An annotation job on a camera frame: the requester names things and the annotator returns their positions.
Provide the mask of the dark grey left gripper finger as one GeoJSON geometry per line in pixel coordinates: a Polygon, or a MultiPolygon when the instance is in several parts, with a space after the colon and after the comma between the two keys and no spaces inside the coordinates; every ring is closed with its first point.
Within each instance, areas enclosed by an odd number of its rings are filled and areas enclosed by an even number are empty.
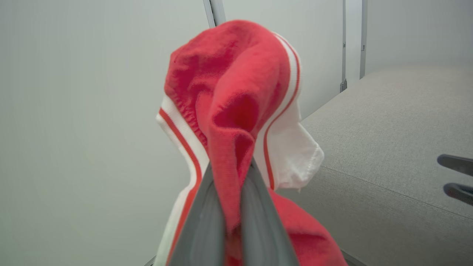
{"type": "Polygon", "coordinates": [[[223,266],[225,235],[225,218],[209,164],[168,265],[223,266]]]}
{"type": "Polygon", "coordinates": [[[253,158],[241,190],[244,266],[298,266],[295,250],[253,158]]]}

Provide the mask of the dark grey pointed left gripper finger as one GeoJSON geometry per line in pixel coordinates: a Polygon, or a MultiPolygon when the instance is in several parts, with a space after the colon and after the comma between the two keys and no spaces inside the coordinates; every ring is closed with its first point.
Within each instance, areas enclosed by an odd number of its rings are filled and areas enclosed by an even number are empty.
{"type": "Polygon", "coordinates": [[[473,187],[458,183],[448,183],[443,186],[443,191],[447,196],[473,206],[473,187]]]}
{"type": "Polygon", "coordinates": [[[448,154],[439,155],[437,158],[439,165],[454,170],[456,172],[473,176],[473,159],[458,157],[448,154]]]}

